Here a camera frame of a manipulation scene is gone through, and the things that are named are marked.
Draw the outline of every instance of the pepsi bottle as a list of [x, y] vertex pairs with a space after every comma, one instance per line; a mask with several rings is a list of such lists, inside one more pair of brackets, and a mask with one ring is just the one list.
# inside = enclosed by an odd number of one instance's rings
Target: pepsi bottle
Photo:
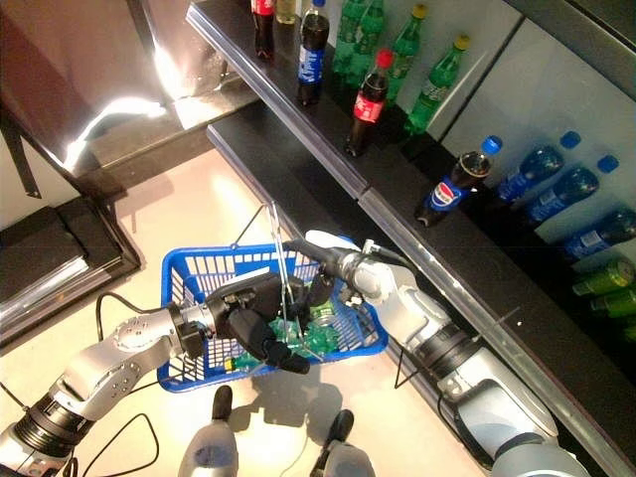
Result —
[[526, 206], [533, 227], [598, 190], [598, 179], [584, 167], [575, 167]]
[[490, 173], [492, 160], [502, 147], [497, 136], [488, 136], [481, 145], [481, 152], [473, 151], [459, 156], [459, 159], [442, 181], [426, 196], [415, 210], [415, 218], [431, 227], [441, 221], [470, 190], [481, 183]]
[[591, 228], [577, 232], [561, 246], [570, 261], [577, 261], [634, 238], [636, 213], [624, 208], [611, 212]]
[[[573, 149], [580, 142], [580, 136], [568, 131], [560, 145]], [[506, 204], [511, 204], [540, 182], [556, 174], [565, 160], [552, 146], [543, 146], [531, 152], [521, 163], [519, 169], [504, 179], [497, 188], [497, 195]]]
[[313, 0], [300, 27], [298, 100], [303, 106], [315, 104], [320, 98], [325, 46], [329, 37], [329, 19], [324, 6], [325, 0]]

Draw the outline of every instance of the coca-cola bottle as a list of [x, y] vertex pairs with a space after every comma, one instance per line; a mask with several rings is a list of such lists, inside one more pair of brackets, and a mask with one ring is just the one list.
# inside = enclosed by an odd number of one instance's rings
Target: coca-cola bottle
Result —
[[382, 48], [376, 56], [376, 65], [365, 77], [356, 103], [354, 104], [354, 123], [351, 127], [345, 151], [354, 157], [360, 156], [366, 149], [369, 133], [378, 121], [389, 91], [389, 71], [393, 53]]
[[254, 45], [256, 55], [264, 60], [274, 56], [274, 0], [251, 0], [254, 19]]

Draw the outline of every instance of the white wall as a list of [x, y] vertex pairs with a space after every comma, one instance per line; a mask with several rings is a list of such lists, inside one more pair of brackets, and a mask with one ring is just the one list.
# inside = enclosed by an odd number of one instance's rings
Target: white wall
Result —
[[6, 229], [45, 206], [56, 207], [80, 195], [24, 139], [22, 145], [42, 199], [34, 199], [26, 195], [7, 143], [0, 136], [0, 230]]
[[[422, 23], [421, 46], [397, 97], [397, 104], [406, 112], [412, 109], [428, 73], [448, 51], [455, 37], [463, 33], [471, 38], [456, 88], [428, 126], [428, 133], [439, 138], [521, 14], [501, 0], [419, 1], [428, 7], [428, 14]], [[410, 11], [415, 3], [415, 0], [385, 0], [385, 31], [379, 47], [391, 46], [410, 19]], [[327, 0], [331, 23], [329, 43], [332, 45], [336, 44], [342, 4], [343, 0]]]
[[[526, 20], [495, 68], [459, 117], [443, 145], [453, 154], [478, 147], [484, 136], [504, 140], [486, 184], [495, 186], [533, 148], [557, 144], [568, 129], [581, 143], [564, 154], [559, 174], [542, 183], [522, 203], [555, 182], [574, 164], [599, 179], [600, 188], [542, 224], [537, 232], [547, 242], [563, 239], [592, 224], [618, 204], [636, 211], [636, 103], [578, 56], [534, 23]], [[609, 175], [596, 168], [598, 159], [613, 154], [620, 167]], [[623, 254], [636, 263], [636, 239], [579, 262], [589, 269], [610, 256]]]

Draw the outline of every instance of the blue shopping basket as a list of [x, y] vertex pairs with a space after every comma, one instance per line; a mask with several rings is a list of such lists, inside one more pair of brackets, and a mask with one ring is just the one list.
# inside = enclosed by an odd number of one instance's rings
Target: blue shopping basket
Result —
[[[284, 252], [285, 266], [290, 275], [310, 282], [318, 271], [318, 264], [296, 251]], [[278, 271], [278, 255], [273, 244], [231, 247], [177, 248], [163, 259], [161, 276], [161, 304], [174, 301], [179, 305], [203, 303], [206, 296], [237, 275], [269, 267]], [[332, 362], [353, 356], [374, 355], [388, 342], [387, 332], [378, 321], [376, 310], [365, 304], [354, 310], [338, 300], [337, 285], [332, 295], [335, 319], [331, 326], [338, 331], [338, 351], [323, 357]], [[227, 371], [227, 359], [244, 353], [237, 340], [208, 340], [204, 355], [196, 360], [186, 356], [171, 359], [157, 370], [157, 379], [166, 391], [178, 393], [201, 386], [245, 378], [245, 371]], [[310, 357], [312, 365], [320, 364]], [[264, 366], [256, 375], [276, 371]]]

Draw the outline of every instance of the red label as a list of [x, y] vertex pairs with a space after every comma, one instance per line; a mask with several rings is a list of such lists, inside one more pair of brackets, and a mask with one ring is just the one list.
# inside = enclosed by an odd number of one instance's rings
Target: red label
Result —
[[251, 11], [256, 15], [273, 15], [274, 0], [251, 0]]
[[354, 115], [366, 122], [376, 122], [384, 105], [384, 102], [369, 101], [362, 96], [362, 92], [359, 92], [354, 104]]

